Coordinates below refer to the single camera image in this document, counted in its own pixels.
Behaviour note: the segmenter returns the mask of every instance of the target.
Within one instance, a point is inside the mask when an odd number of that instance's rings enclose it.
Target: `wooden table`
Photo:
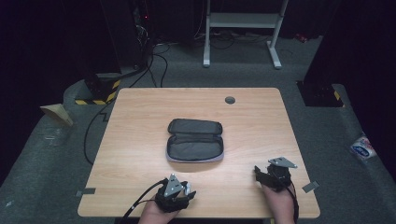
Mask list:
[[[234,104],[225,98],[232,96]],[[223,126],[224,160],[174,163],[165,158],[172,119],[208,119]],[[189,181],[195,198],[178,217],[264,218],[271,212],[253,173],[283,156],[290,169],[300,217],[318,217],[315,193],[290,126],[280,92],[273,88],[170,88],[120,90],[92,167],[78,213],[83,217],[122,217],[150,186],[170,174]],[[153,196],[150,192],[146,199]],[[131,217],[139,217],[140,204]]]

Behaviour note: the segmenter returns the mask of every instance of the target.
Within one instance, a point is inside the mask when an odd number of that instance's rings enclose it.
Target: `gray carpet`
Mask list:
[[[279,39],[276,49],[283,68],[275,70],[263,41],[237,41],[227,49],[211,51],[211,66],[202,67],[203,48],[167,45],[155,48],[168,62],[164,87],[276,87],[280,89],[291,125],[315,190],[321,215],[299,223],[396,223],[396,186],[378,157],[367,163],[356,160],[348,147],[360,136],[361,126],[343,86],[342,108],[306,107],[296,80],[303,80],[320,39],[300,43]],[[216,47],[230,42],[213,41]],[[154,57],[151,72],[157,86],[165,62]],[[139,76],[122,80],[127,88]],[[75,125],[56,139],[48,139],[57,126],[47,116],[37,123],[25,148],[0,188],[0,222],[114,223],[114,218],[80,217],[78,190],[85,188],[91,166],[83,153],[84,134],[101,105],[75,105],[82,81],[64,93],[63,104]],[[134,88],[154,87],[150,73]],[[109,116],[112,105],[104,112]],[[94,160],[106,128],[98,116],[87,138],[87,154]]]

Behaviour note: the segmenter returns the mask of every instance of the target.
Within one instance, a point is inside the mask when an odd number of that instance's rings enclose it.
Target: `metal bracket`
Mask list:
[[[288,159],[286,159],[284,157],[271,159],[271,160],[269,160],[269,162],[276,166],[297,168],[296,164],[292,163],[291,161],[288,161]]]
[[[168,184],[166,185],[164,196],[168,197],[175,193],[179,193],[184,189],[184,187],[180,184],[175,174],[171,174],[169,176]]]
[[[319,183],[317,181],[314,181],[314,182],[311,182],[311,183],[305,185],[303,187],[303,190],[305,191],[305,193],[307,193],[313,189],[317,189],[318,187],[319,187]]]

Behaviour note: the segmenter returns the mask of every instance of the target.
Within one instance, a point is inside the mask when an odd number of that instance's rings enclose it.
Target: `stand leg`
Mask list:
[[[280,27],[282,26],[283,18],[285,17],[285,11],[286,11],[286,7],[288,6],[288,2],[289,2],[289,0],[283,0],[282,7],[279,12],[279,16],[277,17],[276,26],[274,29],[274,34],[273,34],[272,40],[267,41],[267,46],[268,46],[268,49],[271,54],[271,58],[274,63],[274,67],[276,69],[282,68],[282,64],[280,63],[279,57],[277,57],[277,53],[275,50],[275,43],[276,43],[277,37],[279,35]]]
[[[204,47],[204,67],[210,66],[210,0],[207,0],[205,47]]]

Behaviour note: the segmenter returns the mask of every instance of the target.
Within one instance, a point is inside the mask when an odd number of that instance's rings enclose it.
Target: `yellow and black hazard tape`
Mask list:
[[[111,92],[107,96],[106,99],[76,99],[75,102],[77,105],[106,105],[110,103],[117,93],[117,88],[120,85],[120,80],[114,82]]]
[[[340,96],[340,94],[339,94],[337,91],[334,91],[334,96],[335,96],[335,100],[337,100],[337,102],[338,102],[339,104],[342,104],[343,106],[345,106],[344,103],[341,101],[341,96]]]

